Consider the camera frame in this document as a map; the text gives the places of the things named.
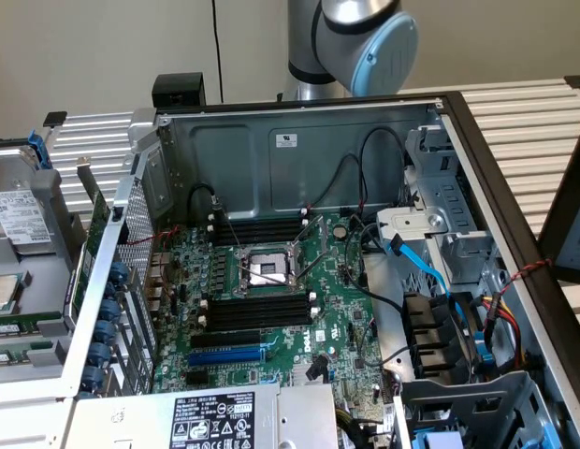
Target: red wire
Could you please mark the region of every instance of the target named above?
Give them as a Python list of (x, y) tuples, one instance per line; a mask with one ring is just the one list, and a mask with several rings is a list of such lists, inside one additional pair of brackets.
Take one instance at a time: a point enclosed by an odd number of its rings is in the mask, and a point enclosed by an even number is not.
[(149, 237), (147, 237), (145, 239), (128, 241), (126, 243), (126, 245), (138, 245), (138, 244), (140, 244), (142, 242), (149, 241), (149, 240), (153, 240), (153, 239), (159, 239), (159, 238), (161, 238), (163, 236), (167, 236), (169, 238), (172, 234), (174, 234), (176, 232), (178, 232), (178, 226), (177, 225), (171, 231), (163, 231), (163, 232), (160, 232), (159, 234), (153, 234), (152, 236), (149, 236)]
[[(482, 302), (483, 306), (489, 310), (489, 304)], [(502, 318), (504, 321), (506, 321), (508, 324), (510, 324), (513, 327), (513, 331), (515, 332), (515, 367), (518, 368), (520, 365), (520, 357), (521, 357), (521, 329), (518, 326), (518, 323), (516, 322), (516, 320), (514, 319), (513, 316), (511, 316), (509, 313), (507, 313), (506, 311), (498, 308), (497, 310), (498, 312), (498, 316), (500, 318)]]
[(500, 295), (502, 296), (504, 295), (504, 293), (506, 293), (506, 290), (509, 289), (513, 281), (517, 280), (518, 278), (523, 278), (533, 270), (545, 267), (546, 265), (551, 266), (552, 260), (551, 259), (538, 260), (533, 264), (525, 265), (522, 269), (520, 269), (518, 272), (516, 272), (514, 275), (511, 276), (511, 280), (507, 282), (506, 285), (504, 285), (504, 287), (500, 290)]

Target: cpu socket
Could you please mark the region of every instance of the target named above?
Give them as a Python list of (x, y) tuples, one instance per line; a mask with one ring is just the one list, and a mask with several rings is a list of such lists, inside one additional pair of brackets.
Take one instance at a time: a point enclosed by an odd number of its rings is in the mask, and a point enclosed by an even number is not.
[(259, 287), (296, 290), (297, 248), (291, 245), (259, 246), (239, 250), (239, 285), (237, 294)]

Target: blue latch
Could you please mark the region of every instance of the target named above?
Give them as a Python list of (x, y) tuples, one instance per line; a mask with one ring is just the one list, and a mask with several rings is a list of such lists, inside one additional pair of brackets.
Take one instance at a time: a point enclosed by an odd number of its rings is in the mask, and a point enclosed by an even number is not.
[(541, 442), (529, 440), (521, 449), (561, 449), (562, 443), (552, 423), (544, 424), (544, 438)]
[(473, 333), (473, 338), (475, 341), (475, 348), (477, 349), (477, 354), (481, 357), (482, 365), (491, 367), (496, 363), (494, 355), (487, 350), (486, 341), (484, 339), (484, 333), (477, 330)]
[(38, 157), (38, 161), (40, 161), (40, 167), (43, 169), (53, 168), (45, 142), (41, 136), (35, 133), (34, 129), (30, 132), (30, 136), (28, 136), (28, 143), (36, 151), (36, 156)]

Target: blue pcie slot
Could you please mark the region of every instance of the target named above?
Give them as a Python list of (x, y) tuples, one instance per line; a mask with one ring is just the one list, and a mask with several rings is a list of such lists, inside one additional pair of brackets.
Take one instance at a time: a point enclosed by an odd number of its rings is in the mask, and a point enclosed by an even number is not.
[(263, 360), (263, 356), (264, 351), (261, 351), (260, 346), (245, 346), (243, 348), (190, 353), (188, 355), (188, 364), (191, 367), (196, 367), (224, 363), (258, 362)]

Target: black ram slot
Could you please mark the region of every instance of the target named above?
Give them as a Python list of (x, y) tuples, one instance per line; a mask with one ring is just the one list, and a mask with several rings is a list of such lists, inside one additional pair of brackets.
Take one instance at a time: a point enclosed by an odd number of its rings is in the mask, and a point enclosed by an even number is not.
[(227, 332), (227, 333), (207, 333), (193, 335), (190, 338), (190, 346), (196, 348), (214, 348), (223, 346), (241, 346), (245, 344), (259, 344), (261, 342), (261, 333), (258, 330), (249, 330), (245, 332)]
[(306, 295), (219, 300), (210, 302), (207, 323), (209, 331), (303, 326), (310, 312)]
[(251, 315), (261, 311), (269, 314), (283, 313), (284, 311), (308, 311), (309, 301), (301, 297), (259, 297), (241, 300), (212, 301), (210, 315)]
[[(301, 230), (299, 219), (235, 221), (232, 223), (240, 243), (266, 243), (293, 240)], [(236, 239), (227, 224), (217, 224), (215, 246), (233, 245)]]
[(217, 319), (219, 316), (250, 316), (255, 313), (267, 313), (269, 315), (279, 314), (279, 313), (300, 313), (302, 311), (308, 311), (309, 306), (305, 304), (289, 303), (289, 304), (271, 304), (270, 306), (251, 304), (248, 307), (242, 308), (242, 306), (234, 306), (225, 309), (214, 309), (210, 311), (210, 317)]

